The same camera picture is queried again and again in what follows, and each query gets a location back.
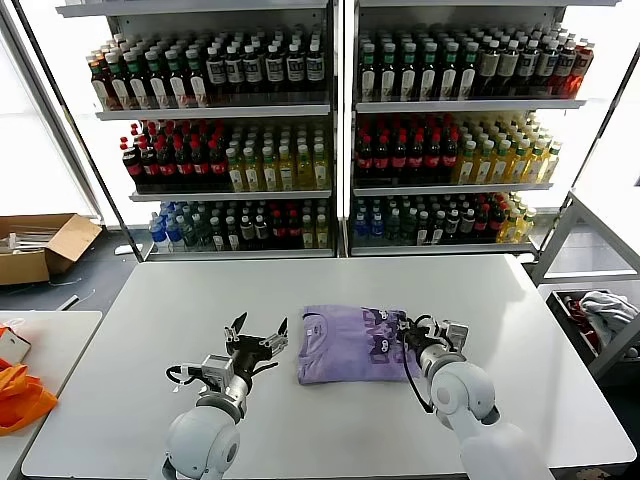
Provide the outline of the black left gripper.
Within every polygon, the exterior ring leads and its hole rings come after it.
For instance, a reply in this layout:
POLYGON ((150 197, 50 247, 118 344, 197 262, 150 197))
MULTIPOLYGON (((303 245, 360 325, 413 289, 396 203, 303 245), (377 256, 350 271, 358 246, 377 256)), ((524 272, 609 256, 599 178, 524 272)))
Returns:
POLYGON ((278 365, 273 361, 274 350, 283 350, 288 345, 288 319, 284 318, 277 331, 267 338, 238 335, 246 320, 244 312, 224 328, 226 350, 233 360, 234 373, 251 379, 258 373, 278 365))

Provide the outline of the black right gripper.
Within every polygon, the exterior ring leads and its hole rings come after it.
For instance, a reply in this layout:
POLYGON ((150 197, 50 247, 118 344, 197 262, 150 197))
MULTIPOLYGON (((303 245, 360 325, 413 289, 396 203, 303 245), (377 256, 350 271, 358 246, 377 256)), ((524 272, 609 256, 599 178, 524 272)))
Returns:
POLYGON ((398 316, 398 330, 402 331, 398 339, 406 349, 423 351, 431 345, 443 345, 440 326, 437 322, 422 321, 423 315, 416 320, 406 316, 398 316))

